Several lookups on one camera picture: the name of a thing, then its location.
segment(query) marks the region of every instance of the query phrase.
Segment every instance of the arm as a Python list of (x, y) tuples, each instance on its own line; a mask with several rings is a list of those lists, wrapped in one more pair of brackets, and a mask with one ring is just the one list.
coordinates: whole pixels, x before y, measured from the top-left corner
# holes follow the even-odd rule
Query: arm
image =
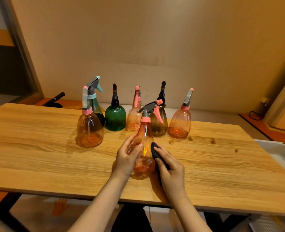
[(154, 149), (171, 168), (168, 171), (162, 160), (156, 158), (163, 189), (173, 205), (183, 229), (186, 232), (212, 232), (187, 196), (184, 185), (184, 166), (164, 146), (158, 143), (157, 146), (159, 148), (155, 147)]
[(132, 173), (135, 161), (142, 151), (141, 144), (127, 155), (127, 150), (134, 137), (135, 135), (130, 136), (119, 148), (116, 166), (111, 177), (68, 232), (101, 232), (105, 230), (122, 190)]

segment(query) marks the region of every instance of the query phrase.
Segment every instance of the orange handprint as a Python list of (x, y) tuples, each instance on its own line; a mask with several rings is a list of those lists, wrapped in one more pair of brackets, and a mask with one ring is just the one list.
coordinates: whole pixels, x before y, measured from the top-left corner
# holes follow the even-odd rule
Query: orange handprint
[(69, 205), (66, 205), (66, 202), (67, 199), (61, 199), (61, 198), (59, 198), (58, 201), (55, 201), (51, 215), (55, 217), (62, 215), (65, 212), (65, 210), (69, 208)]

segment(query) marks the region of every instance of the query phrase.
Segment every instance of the person's left hand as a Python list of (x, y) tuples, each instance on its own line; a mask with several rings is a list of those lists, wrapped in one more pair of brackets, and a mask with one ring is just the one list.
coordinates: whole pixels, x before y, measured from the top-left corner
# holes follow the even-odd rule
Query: person's left hand
[[(113, 171), (113, 175), (127, 181), (131, 175), (136, 160), (140, 157), (143, 151), (143, 144), (140, 144), (141, 140), (135, 139), (136, 134), (129, 136), (121, 145), (117, 152), (116, 166)], [(128, 155), (128, 150), (132, 145), (138, 145)]]

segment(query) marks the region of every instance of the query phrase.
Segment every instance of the wooden table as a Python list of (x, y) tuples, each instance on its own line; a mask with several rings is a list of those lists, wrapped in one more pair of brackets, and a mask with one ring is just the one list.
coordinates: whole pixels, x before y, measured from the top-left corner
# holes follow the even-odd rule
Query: wooden table
[[(117, 149), (133, 134), (104, 129), (93, 149), (76, 145), (81, 111), (0, 106), (0, 191), (92, 199), (111, 174)], [(185, 166), (199, 209), (285, 215), (285, 170), (237, 125), (192, 121), (186, 140), (155, 137)], [(121, 202), (169, 205), (157, 176), (130, 178)]]

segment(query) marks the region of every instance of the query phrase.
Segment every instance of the dark pants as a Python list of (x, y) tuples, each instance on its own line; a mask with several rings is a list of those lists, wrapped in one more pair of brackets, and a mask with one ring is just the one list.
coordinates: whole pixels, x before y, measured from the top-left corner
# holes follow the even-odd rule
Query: dark pants
[(126, 203), (121, 208), (111, 232), (152, 232), (143, 205)]

